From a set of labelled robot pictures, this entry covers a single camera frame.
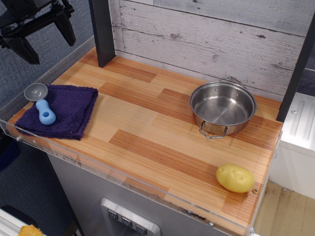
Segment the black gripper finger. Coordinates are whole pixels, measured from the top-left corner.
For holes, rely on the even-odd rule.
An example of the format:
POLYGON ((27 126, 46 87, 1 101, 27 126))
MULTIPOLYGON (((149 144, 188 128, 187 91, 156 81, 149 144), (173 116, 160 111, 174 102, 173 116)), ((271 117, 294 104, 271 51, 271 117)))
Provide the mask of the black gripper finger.
POLYGON ((70 20, 67 17, 60 16, 57 17, 54 22, 68 45, 73 46, 76 42, 76 38, 70 20))
POLYGON ((15 52, 29 64, 40 64, 38 54, 25 38, 17 38, 15 52))

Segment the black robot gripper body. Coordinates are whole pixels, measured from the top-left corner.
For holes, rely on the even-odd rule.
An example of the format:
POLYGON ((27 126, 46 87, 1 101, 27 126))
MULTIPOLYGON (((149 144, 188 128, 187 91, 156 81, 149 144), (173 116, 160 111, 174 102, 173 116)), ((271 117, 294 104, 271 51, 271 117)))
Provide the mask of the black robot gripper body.
POLYGON ((0 46, 10 49, 6 39, 25 38, 74 12, 67 0, 3 0, 2 4, 6 10, 0 15, 0 46))

